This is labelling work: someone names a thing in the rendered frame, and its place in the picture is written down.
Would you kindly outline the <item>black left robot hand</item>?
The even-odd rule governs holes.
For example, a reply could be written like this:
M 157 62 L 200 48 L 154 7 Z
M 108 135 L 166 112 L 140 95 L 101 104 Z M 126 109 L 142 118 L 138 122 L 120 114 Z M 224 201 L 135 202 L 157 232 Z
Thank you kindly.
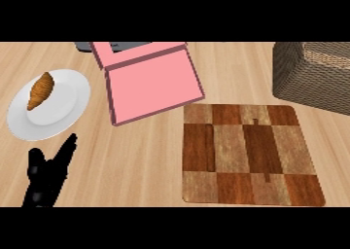
M 69 169 L 76 153 L 77 136 L 73 133 L 54 159 L 45 158 L 43 151 L 29 151 L 27 177 L 30 184 L 23 207 L 54 207 L 69 179 Z

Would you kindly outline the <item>checkered wooden cutting board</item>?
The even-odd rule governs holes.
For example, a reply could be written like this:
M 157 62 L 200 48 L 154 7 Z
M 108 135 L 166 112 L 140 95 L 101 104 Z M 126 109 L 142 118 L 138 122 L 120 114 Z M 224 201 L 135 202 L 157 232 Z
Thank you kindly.
M 326 205 L 290 106 L 184 108 L 182 197 L 199 203 Z

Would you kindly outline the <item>brown wicker basket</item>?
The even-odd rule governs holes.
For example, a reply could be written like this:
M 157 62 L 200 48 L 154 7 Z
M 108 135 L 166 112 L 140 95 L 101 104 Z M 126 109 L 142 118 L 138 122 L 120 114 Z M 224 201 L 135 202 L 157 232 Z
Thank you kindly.
M 350 42 L 277 42 L 274 96 L 350 116 Z

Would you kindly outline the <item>white round plate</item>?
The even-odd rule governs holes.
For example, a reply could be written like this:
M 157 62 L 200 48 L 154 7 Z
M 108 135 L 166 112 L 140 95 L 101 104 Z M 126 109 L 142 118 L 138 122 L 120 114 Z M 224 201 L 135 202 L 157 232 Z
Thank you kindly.
M 52 94 L 43 103 L 27 109 L 32 87 L 38 76 L 21 88 L 11 102 L 7 122 L 12 134 L 23 140 L 48 139 L 64 132 L 79 120 L 91 99 L 91 84 L 73 69 L 51 71 L 55 81 Z

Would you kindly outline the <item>brown croissant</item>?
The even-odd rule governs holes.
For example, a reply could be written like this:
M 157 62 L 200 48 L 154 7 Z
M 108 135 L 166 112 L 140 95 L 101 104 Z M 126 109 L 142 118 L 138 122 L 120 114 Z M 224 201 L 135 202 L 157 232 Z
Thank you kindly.
M 27 109 L 32 111 L 49 98 L 55 87 L 55 80 L 49 72 L 45 72 L 30 90 Z

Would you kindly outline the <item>pink box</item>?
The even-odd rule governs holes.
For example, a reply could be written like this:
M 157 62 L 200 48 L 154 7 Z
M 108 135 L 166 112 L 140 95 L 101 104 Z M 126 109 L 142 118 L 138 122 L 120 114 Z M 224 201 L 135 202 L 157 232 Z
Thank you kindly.
M 185 42 L 153 42 L 119 53 L 108 42 L 91 48 L 106 71 L 113 125 L 206 98 Z

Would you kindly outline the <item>dark grey appliance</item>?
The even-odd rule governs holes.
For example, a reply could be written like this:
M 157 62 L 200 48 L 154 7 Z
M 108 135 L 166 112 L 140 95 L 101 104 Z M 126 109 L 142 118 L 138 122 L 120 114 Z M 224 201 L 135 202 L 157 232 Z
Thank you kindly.
M 114 52 L 122 52 L 144 45 L 147 45 L 147 42 L 111 42 Z M 91 44 L 88 42 L 76 42 L 76 48 L 80 52 L 92 52 Z

